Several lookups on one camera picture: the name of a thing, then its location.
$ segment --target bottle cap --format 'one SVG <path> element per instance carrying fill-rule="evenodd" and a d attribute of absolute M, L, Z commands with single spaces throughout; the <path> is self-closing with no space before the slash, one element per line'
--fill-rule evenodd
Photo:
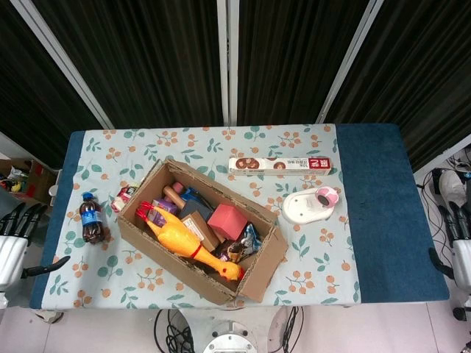
<path fill-rule="evenodd" d="M 82 196 L 83 196 L 83 201 L 85 201 L 86 199 L 92 199 L 93 198 L 92 193 L 83 193 Z"/>

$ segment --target pink cup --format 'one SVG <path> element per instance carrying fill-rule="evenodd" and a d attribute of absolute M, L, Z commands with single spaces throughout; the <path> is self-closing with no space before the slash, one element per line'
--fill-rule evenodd
<path fill-rule="evenodd" d="M 317 200 L 326 208 L 332 208 L 339 201 L 339 195 L 330 186 L 322 186 L 316 191 Z"/>

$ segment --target white shoe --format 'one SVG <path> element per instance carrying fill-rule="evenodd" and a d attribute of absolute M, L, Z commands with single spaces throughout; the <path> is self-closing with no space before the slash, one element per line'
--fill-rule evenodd
<path fill-rule="evenodd" d="M 442 173 L 439 180 L 439 189 L 451 214 L 453 214 L 453 210 L 450 208 L 450 202 L 455 202 L 459 207 L 466 204 L 466 188 L 455 171 L 444 171 Z"/>

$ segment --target rubber chicken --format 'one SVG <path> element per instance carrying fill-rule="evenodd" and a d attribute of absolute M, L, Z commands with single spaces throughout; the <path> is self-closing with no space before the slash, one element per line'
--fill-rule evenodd
<path fill-rule="evenodd" d="M 152 209 L 159 212 L 166 220 L 162 227 L 157 226 L 147 218 L 144 211 Z M 182 257 L 192 257 L 205 263 L 218 271 L 221 277 L 230 281 L 237 281 L 244 277 L 244 270 L 241 266 L 232 262 L 221 261 L 214 257 L 201 245 L 199 238 L 185 227 L 185 224 L 180 219 L 171 213 L 152 206 L 149 202 L 142 202 L 141 206 L 136 210 L 136 215 L 145 220 L 150 229 L 155 233 L 160 244 L 171 252 Z"/>

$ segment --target soda bottle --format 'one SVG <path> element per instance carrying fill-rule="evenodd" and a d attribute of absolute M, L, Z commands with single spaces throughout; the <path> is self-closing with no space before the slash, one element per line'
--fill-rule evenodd
<path fill-rule="evenodd" d="M 93 200 L 92 193 L 83 193 L 83 203 L 80 205 L 82 216 L 83 240 L 96 244 L 105 239 L 102 225 L 101 207 Z"/>

